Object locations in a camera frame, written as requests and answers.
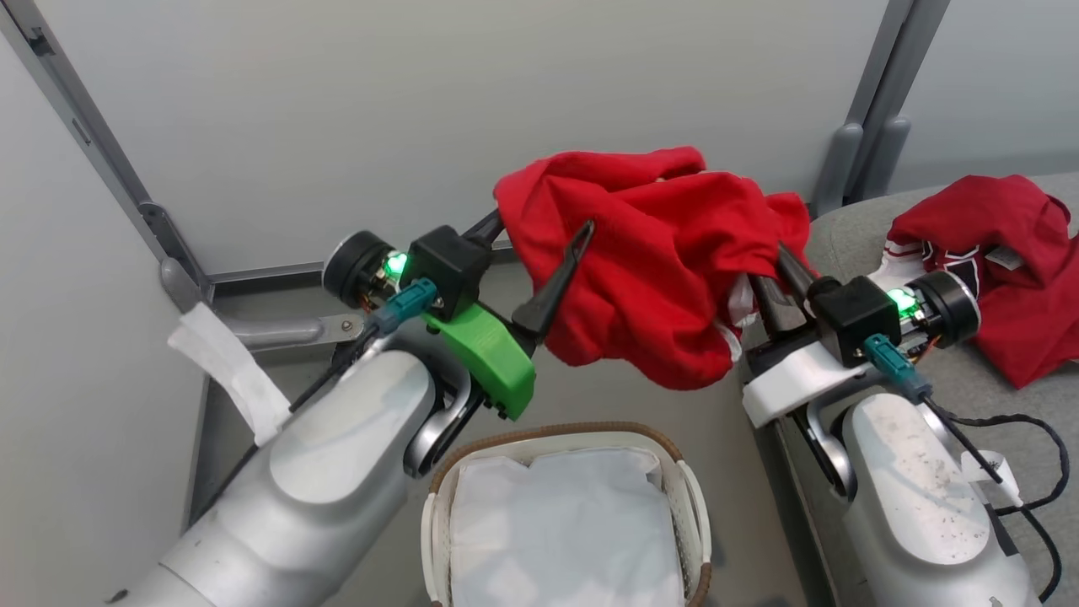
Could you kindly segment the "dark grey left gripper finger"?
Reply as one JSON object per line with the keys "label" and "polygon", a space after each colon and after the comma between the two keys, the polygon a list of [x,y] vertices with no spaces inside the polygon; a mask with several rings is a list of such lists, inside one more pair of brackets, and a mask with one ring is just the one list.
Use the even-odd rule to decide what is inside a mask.
{"label": "dark grey left gripper finger", "polygon": [[467,229],[463,234],[463,238],[483,247],[484,250],[492,250],[494,242],[497,242],[497,238],[504,231],[505,223],[502,221],[500,211],[493,210],[486,213],[484,218],[475,223],[473,227]]}
{"label": "dark grey left gripper finger", "polygon": [[566,245],[562,261],[551,273],[550,279],[540,288],[540,291],[533,293],[533,296],[513,311],[513,337],[518,345],[540,346],[550,334],[556,315],[569,293],[582,258],[593,238],[595,230],[596,223],[592,219],[583,223],[577,234]]}

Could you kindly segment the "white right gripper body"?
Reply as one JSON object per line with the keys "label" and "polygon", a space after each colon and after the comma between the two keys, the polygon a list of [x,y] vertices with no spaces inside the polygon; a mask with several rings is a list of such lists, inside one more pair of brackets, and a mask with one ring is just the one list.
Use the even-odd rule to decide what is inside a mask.
{"label": "white right gripper body", "polygon": [[836,360],[812,328],[767,337],[760,325],[745,334],[741,357],[741,404],[754,429],[762,429],[812,400],[831,404],[878,381],[863,363],[847,368]]}

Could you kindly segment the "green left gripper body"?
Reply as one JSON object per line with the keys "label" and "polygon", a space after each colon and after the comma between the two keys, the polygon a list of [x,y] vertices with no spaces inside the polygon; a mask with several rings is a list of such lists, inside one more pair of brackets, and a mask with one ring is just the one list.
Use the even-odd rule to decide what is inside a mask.
{"label": "green left gripper body", "polygon": [[439,331],[502,417],[517,420],[523,415],[534,395],[536,370],[500,316],[473,303],[450,321],[432,312],[421,318]]}

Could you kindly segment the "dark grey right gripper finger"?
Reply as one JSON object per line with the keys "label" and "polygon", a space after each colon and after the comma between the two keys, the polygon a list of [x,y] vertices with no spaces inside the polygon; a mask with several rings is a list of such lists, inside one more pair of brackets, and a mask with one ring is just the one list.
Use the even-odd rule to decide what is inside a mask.
{"label": "dark grey right gripper finger", "polygon": [[812,282],[817,280],[812,270],[803,264],[784,244],[778,245],[776,270],[780,279],[786,282],[787,289],[794,296],[807,296]]}
{"label": "dark grey right gripper finger", "polygon": [[766,337],[790,337],[804,333],[805,315],[797,301],[786,292],[786,282],[759,274],[750,274],[749,282]]}

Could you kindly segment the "red garment with white stripes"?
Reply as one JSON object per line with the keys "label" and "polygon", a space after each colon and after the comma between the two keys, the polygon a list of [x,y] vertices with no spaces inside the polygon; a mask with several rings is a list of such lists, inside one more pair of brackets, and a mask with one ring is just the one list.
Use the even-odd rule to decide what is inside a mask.
{"label": "red garment with white stripes", "polygon": [[535,287],[593,223],[547,349],[572,368],[628,362],[665,389],[730,372],[759,311],[749,277],[777,277],[780,246],[802,259],[810,235],[800,195],[709,170],[693,147],[566,151],[502,177],[493,195]]}

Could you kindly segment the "white laundry basket brown trim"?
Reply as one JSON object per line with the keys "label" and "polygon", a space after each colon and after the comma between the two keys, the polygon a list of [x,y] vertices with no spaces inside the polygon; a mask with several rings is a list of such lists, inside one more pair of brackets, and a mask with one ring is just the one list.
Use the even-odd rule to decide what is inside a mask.
{"label": "white laundry basket brown trim", "polygon": [[704,491],[674,442],[647,424],[637,422],[548,424],[479,439],[443,457],[443,464],[432,475],[421,511],[421,571],[431,607],[454,607],[448,520],[463,464],[482,456],[506,456],[532,464],[545,454],[593,447],[644,449],[658,457],[659,486],[666,493],[671,513],[685,607],[704,607],[712,578],[711,523]]}

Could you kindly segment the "white crumpled cloth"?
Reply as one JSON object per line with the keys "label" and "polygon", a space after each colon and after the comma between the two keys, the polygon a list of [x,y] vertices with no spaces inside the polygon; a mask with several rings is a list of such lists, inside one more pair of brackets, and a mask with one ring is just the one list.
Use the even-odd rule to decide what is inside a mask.
{"label": "white crumpled cloth", "polygon": [[684,607],[660,480],[642,449],[465,464],[448,516],[454,607]]}

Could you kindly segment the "red jersey with navy trim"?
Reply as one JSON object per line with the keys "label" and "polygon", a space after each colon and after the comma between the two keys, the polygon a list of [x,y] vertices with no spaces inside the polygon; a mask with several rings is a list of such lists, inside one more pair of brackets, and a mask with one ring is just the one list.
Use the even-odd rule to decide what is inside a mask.
{"label": "red jersey with navy trim", "polygon": [[969,175],[894,219],[871,278],[885,291],[948,271],[978,300],[974,343],[1021,389],[1079,362],[1079,235],[1020,175]]}

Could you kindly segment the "white paper tag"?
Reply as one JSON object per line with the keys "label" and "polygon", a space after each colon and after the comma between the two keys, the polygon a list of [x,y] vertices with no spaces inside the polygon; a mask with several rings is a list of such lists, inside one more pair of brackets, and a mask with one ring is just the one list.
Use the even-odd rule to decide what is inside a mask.
{"label": "white paper tag", "polygon": [[255,446],[267,445],[292,417],[289,400],[240,337],[204,303],[181,315],[167,343],[224,389],[252,431]]}

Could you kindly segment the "grey frame foot bar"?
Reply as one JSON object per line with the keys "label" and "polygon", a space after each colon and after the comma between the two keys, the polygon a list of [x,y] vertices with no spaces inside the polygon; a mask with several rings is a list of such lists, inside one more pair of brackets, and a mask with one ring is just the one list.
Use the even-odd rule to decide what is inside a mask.
{"label": "grey frame foot bar", "polygon": [[246,349],[274,351],[308,346],[334,345],[355,341],[361,335],[365,320],[360,314],[300,316],[278,320],[250,321],[221,316]]}

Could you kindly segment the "grey metal frame post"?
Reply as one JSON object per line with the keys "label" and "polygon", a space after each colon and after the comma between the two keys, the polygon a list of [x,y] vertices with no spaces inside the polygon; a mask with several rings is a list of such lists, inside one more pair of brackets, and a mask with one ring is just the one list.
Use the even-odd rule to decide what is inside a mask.
{"label": "grey metal frame post", "polygon": [[13,28],[5,32],[8,41],[19,53],[27,51],[24,65],[121,211],[158,258],[159,284],[174,306],[186,312],[199,301],[211,304],[211,281],[170,213],[152,201],[35,0],[0,0],[0,24]]}
{"label": "grey metal frame post", "polygon": [[886,195],[912,132],[903,107],[951,2],[888,0],[851,108],[812,188],[812,218]]}

